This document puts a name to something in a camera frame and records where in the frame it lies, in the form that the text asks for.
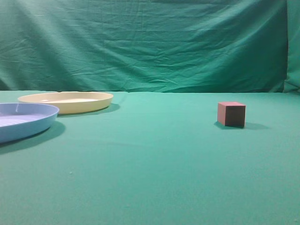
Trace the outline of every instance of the blue plate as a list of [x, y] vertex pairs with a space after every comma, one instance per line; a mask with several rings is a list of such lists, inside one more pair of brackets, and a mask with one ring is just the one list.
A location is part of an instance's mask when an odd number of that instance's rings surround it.
[[59, 108], [31, 103], [0, 103], [0, 143], [35, 135], [48, 129]]

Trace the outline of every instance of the green backdrop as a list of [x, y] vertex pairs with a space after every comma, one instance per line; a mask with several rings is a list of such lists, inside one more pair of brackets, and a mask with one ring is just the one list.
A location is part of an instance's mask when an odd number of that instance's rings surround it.
[[300, 92], [300, 1], [288, 0], [288, 70], [285, 91]]
[[0, 90], [273, 92], [286, 79], [286, 0], [1, 0], [0, 30]]

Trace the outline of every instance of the plastic tray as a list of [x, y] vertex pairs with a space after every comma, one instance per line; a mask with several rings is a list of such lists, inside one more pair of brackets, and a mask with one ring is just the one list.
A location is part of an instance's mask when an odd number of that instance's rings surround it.
[[103, 92], [53, 92], [19, 97], [19, 102], [42, 103], [56, 106], [59, 114], [85, 113], [110, 105], [113, 95]]
[[52, 105], [0, 103], [0, 143], [35, 135], [48, 129], [59, 109]]

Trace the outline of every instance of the yellow plate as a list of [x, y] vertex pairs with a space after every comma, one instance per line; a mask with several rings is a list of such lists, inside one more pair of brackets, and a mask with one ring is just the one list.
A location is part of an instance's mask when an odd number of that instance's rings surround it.
[[103, 92], [53, 92], [19, 97], [19, 102], [54, 105], [59, 114], [85, 113], [100, 110], [110, 105], [113, 95]]

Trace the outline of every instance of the green table surface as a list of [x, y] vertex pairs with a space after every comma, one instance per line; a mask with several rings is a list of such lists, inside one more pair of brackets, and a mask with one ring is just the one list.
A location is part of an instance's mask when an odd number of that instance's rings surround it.
[[[300, 223], [300, 96], [113, 94], [0, 145], [0, 225]], [[244, 129], [216, 123], [219, 101], [247, 105]]]

